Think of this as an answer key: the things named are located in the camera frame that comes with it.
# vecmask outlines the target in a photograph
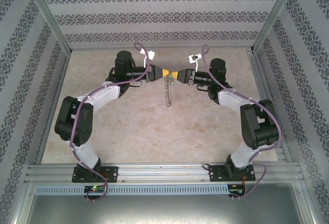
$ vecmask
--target tiled floor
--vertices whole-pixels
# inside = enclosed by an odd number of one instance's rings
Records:
[[[136,65],[143,56],[135,49]],[[152,64],[170,71],[194,68],[188,55],[196,48],[153,48]],[[77,97],[98,87],[114,66],[118,50],[74,51],[46,145],[43,163],[76,163],[66,142],[54,133],[54,122],[66,96]],[[211,48],[213,58],[226,61],[227,81],[247,96],[259,98],[245,49]],[[225,161],[242,142],[240,115],[215,104],[206,92],[175,81],[172,106],[166,107],[164,80],[129,88],[119,99],[102,107],[95,115],[90,138],[102,162],[211,162]],[[255,160],[275,161],[275,151]]]

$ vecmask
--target robotic arm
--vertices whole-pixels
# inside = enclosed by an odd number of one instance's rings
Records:
[[[83,164],[101,173],[101,160],[95,154],[89,140],[93,130],[94,113],[106,103],[122,96],[130,87],[130,83],[120,86],[113,85],[113,83],[135,79],[143,75],[144,71],[143,66],[136,67],[130,52],[121,51],[117,54],[115,67],[110,70],[107,79],[101,85],[104,88],[95,92],[92,96],[83,95],[77,98],[68,96],[64,98],[55,124],[55,132],[60,135],[62,140],[69,143],[77,109],[82,100],[87,97],[79,113],[73,140],[73,150],[81,160],[78,163],[78,171],[87,182],[97,180],[98,176],[86,169]],[[146,82],[155,81],[167,74],[169,74],[167,70],[150,65],[148,72],[141,79],[146,80]]]
[[[223,89],[215,83],[207,72],[199,72],[197,69],[185,69],[172,75],[177,76],[177,80],[184,84],[197,84],[197,89],[207,91],[209,98],[216,104],[227,106],[240,113],[243,142],[232,155],[228,156],[225,163],[226,177],[221,177],[225,180],[239,180],[243,175],[253,171],[250,161],[260,150],[271,147],[277,141],[279,133],[274,121],[264,110],[250,102],[250,99],[242,98],[226,82],[225,65],[224,60],[213,59],[209,70],[227,89]],[[207,90],[200,88],[203,86],[207,86]],[[257,102],[268,109],[276,118],[275,109],[270,100]]]

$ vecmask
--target black mounting plate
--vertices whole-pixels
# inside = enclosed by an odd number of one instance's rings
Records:
[[[248,165],[243,173],[232,175],[231,177],[227,174],[225,165],[209,165],[208,168],[205,169],[209,171],[211,182],[243,181],[243,176],[245,176],[245,181],[256,180],[252,165]]]
[[[106,178],[108,183],[116,183],[118,179],[118,170],[119,168],[117,166],[102,166],[101,175],[103,175]],[[81,171],[79,170],[79,167],[76,166],[73,171],[72,182],[73,183],[103,183],[104,180],[100,177],[98,177],[95,181],[84,179],[83,175],[81,174]]]

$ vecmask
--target patterned wallpaper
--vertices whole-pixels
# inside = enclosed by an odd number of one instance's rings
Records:
[[[329,223],[329,0],[287,0],[259,58],[294,161]]]
[[[0,223],[34,164],[68,61],[33,0],[0,1]]]
[[[72,49],[252,46],[276,0],[46,0]]]

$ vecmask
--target purple cable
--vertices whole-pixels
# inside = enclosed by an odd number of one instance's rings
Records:
[[[89,93],[89,94],[88,94],[88,95],[87,95],[87,96],[81,101],[81,103],[79,104],[79,107],[78,107],[78,109],[77,109],[77,113],[76,113],[76,117],[75,117],[75,120],[74,120],[74,123],[73,123],[73,128],[72,128],[72,133],[71,133],[71,138],[70,138],[70,144],[69,144],[69,146],[72,148],[72,151],[73,151],[73,155],[74,155],[74,157],[78,160],[78,162],[79,162],[82,166],[84,166],[86,169],[90,170],[91,172],[93,172],[94,174],[98,175],[101,179],[104,180],[105,191],[104,191],[104,193],[103,193],[99,198],[94,199],[93,202],[96,202],[96,201],[102,199],[102,198],[107,194],[108,183],[107,183],[106,178],[105,178],[103,175],[101,175],[100,173],[96,172],[96,171],[93,170],[91,167],[89,167],[89,166],[87,166],[85,163],[83,163],[83,162],[81,161],[81,159],[79,158],[79,156],[77,155],[77,153],[74,151],[73,140],[74,140],[74,134],[75,134],[76,129],[77,129],[78,117],[79,117],[80,110],[81,110],[81,107],[82,107],[83,103],[84,103],[88,98],[90,98],[94,93],[96,93],[97,91],[99,91],[99,90],[101,90],[101,89],[104,89],[104,88],[107,88],[107,87],[110,87],[110,86],[114,86],[114,85],[121,85],[121,84],[127,84],[127,83],[131,83],[131,82],[135,82],[135,81],[138,81],[138,80],[140,80],[142,77],[145,76],[145,74],[148,72],[148,69],[149,69],[149,66],[150,66],[149,53],[147,52],[147,50],[145,49],[145,47],[144,47],[141,43],[134,43],[134,47],[135,47],[138,51],[140,51],[141,49],[143,49],[144,52],[145,52],[146,58],[147,58],[147,60],[148,60],[148,64],[147,64],[147,66],[146,66],[146,68],[145,68],[144,73],[143,73],[141,76],[139,76],[139,77],[137,77],[137,78],[135,78],[135,79],[131,79],[131,80],[123,81],[123,82],[119,82],[119,83],[112,83],[112,84],[108,84],[108,85],[106,85],[106,86],[105,86],[105,85],[102,85],[102,86],[100,86],[99,88],[97,88],[97,89],[93,90],[92,92],[90,92],[90,93]],[[86,195],[86,199],[87,199],[87,201],[90,200],[90,199],[88,198],[88,195],[89,195],[89,192],[87,192],[87,195]]]
[[[228,88],[226,88],[223,84],[221,84],[215,77],[214,77],[214,75],[211,73],[211,71],[210,71],[210,69],[209,69],[209,67],[208,67],[208,65],[207,65],[207,62],[206,62],[206,58],[205,58],[205,55],[207,54],[209,52],[209,46],[207,45],[207,44],[204,44],[203,46],[202,46],[202,52],[201,52],[201,56],[202,56],[202,60],[203,60],[203,62],[204,62],[204,65],[205,65],[205,68],[207,69],[207,71],[208,71],[208,74],[209,74],[209,76],[212,78],[212,80],[213,81],[215,81],[221,88],[223,88],[223,89],[228,89]],[[261,149],[261,150],[259,150],[259,151],[257,151],[253,156],[251,156],[250,157],[250,159],[249,159],[249,162],[250,162],[250,164],[251,164],[251,161],[260,153],[260,152],[262,152],[262,151],[269,151],[269,150],[272,150],[272,149],[274,149],[274,148],[276,148],[276,147],[278,147],[280,144],[281,144],[281,141],[282,141],[282,131],[281,131],[281,128],[280,128],[280,125],[279,125],[279,123],[278,123],[278,121],[276,120],[276,118],[274,117],[274,115],[266,108],[266,107],[264,107],[262,104],[260,104],[260,103],[258,103],[257,101],[254,101],[253,99],[251,99],[251,98],[248,98],[247,96],[245,96],[245,95],[243,95],[243,94],[241,94],[241,93],[239,93],[239,92],[237,92],[237,91],[235,91],[235,90],[232,90],[232,92],[235,92],[236,93],[236,95],[238,95],[239,97],[241,97],[241,98],[243,98],[243,99],[245,99],[245,100],[247,100],[247,101],[250,101],[250,102],[252,102],[253,104],[255,104],[255,105],[257,105],[258,107],[260,107],[262,110],[264,110],[266,113],[267,113],[267,115],[273,120],[273,122],[274,122],[274,124],[276,125],[276,127],[277,127],[277,129],[278,129],[278,133],[279,133],[279,137],[278,137],[278,140],[277,140],[277,142],[276,142],[276,144],[275,145],[273,145],[273,146],[271,146],[271,147],[269,147],[269,148],[263,148],[263,149]],[[262,181],[262,179],[264,178],[264,176],[265,176],[265,174],[266,174],[266,171],[267,171],[267,168],[266,168],[266,165],[264,165],[264,164],[259,164],[259,163],[254,163],[253,165],[258,165],[258,166],[263,166],[264,167],[264,173],[263,173],[263,175],[259,178],[259,180],[256,182],[256,184],[246,193],[246,194],[244,194],[243,196],[241,196],[240,197],[240,199],[242,199],[242,198],[245,198],[246,196],[248,196],[258,185],[259,185],[259,183]]]

